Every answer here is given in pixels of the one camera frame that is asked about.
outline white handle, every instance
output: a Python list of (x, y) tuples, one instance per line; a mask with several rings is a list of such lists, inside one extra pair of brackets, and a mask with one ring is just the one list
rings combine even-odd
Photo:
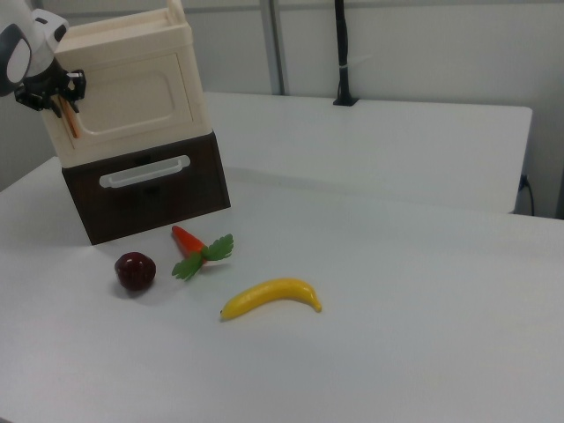
[(100, 177), (100, 186), (103, 188), (127, 187), (134, 183), (150, 181), (168, 174), (176, 174), (189, 164), (190, 159), (186, 155), (157, 161), (148, 165), (115, 172), (114, 174), (105, 174)]

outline toy carrot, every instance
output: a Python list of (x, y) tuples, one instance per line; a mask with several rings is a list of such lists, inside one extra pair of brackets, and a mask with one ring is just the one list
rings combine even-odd
[(187, 257), (173, 268), (173, 276), (176, 276), (177, 279), (188, 280), (200, 270), (203, 264), (208, 261), (223, 260), (231, 256), (233, 251), (234, 242), (231, 234), (222, 236), (209, 247), (179, 226), (173, 226), (173, 235), (181, 252)]
[(202, 248), (205, 247), (203, 242), (179, 226), (173, 226), (173, 235), (182, 254), (186, 257), (194, 251), (198, 253), (201, 252)]

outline cable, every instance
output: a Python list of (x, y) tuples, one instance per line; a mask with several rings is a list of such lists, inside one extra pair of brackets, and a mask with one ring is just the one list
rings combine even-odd
[(519, 190), (517, 192), (521, 192), (523, 188), (527, 188), (529, 191), (529, 197), (531, 198), (531, 216), (535, 215), (535, 199), (532, 195), (532, 187), (531, 183), (529, 182), (529, 176), (526, 174), (521, 175), (521, 180), (519, 181)]

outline cabinet door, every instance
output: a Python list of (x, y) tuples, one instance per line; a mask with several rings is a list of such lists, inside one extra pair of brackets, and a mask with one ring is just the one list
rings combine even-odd
[(85, 70), (87, 95), (79, 101), (75, 149), (192, 122), (175, 54)]

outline toy banana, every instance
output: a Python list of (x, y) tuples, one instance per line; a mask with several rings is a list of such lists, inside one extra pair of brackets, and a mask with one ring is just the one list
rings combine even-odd
[(310, 284), (295, 278), (279, 278), (267, 280), (235, 295), (221, 310), (221, 319), (234, 319), (266, 302), (283, 299), (305, 302), (317, 313), (321, 311), (321, 303)]

